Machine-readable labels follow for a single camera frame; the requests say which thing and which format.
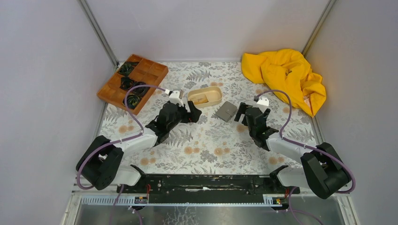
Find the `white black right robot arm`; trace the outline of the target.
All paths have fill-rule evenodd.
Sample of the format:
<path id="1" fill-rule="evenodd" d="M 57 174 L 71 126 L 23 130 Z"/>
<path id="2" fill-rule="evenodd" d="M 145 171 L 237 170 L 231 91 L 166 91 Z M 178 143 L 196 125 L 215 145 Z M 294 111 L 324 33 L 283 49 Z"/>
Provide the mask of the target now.
<path id="1" fill-rule="evenodd" d="M 269 109 L 262 111 L 241 103 L 234 120 L 240 120 L 248 127 L 257 147 L 282 154 L 301 164 L 300 168 L 281 166 L 274 170 L 270 177 L 278 186 L 308 188 L 321 199 L 340 193 L 347 184 L 355 187 L 352 172 L 331 144 L 323 142 L 313 147 L 287 139 L 281 136 L 279 130 L 267 125 L 269 113 Z"/>

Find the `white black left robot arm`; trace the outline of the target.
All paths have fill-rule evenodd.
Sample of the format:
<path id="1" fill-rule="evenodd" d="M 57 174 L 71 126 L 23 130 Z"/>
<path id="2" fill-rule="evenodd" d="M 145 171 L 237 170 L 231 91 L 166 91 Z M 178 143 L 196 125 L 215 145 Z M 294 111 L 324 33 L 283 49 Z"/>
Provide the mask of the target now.
<path id="1" fill-rule="evenodd" d="M 77 185 L 84 190 L 103 190 L 109 185 L 134 186 L 144 173 L 136 166 L 122 166 L 126 157 L 164 142 L 180 123 L 198 122 L 202 111 L 192 101 L 185 105 L 167 102 L 159 114 L 137 135 L 111 141 L 97 136 L 76 165 Z"/>

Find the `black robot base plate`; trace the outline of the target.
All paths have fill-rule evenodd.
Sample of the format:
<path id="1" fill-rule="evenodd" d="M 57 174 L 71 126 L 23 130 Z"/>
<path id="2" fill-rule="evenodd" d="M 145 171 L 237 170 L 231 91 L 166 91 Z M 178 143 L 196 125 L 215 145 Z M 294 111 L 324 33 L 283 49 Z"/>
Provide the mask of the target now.
<path id="1" fill-rule="evenodd" d="M 149 203 L 264 203 L 264 195 L 282 198 L 300 189 L 283 186 L 269 175 L 147 174 L 134 186 L 119 187 L 125 194 L 143 194 Z"/>

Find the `grey card holder wallet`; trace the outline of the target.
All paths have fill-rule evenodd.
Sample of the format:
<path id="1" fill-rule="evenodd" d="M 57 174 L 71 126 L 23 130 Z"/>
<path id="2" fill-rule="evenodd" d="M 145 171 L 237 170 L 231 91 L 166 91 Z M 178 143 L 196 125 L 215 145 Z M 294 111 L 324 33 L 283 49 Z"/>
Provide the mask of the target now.
<path id="1" fill-rule="evenodd" d="M 215 117 L 229 122 L 237 113 L 237 106 L 229 101 L 223 103 L 223 105 L 215 112 Z"/>

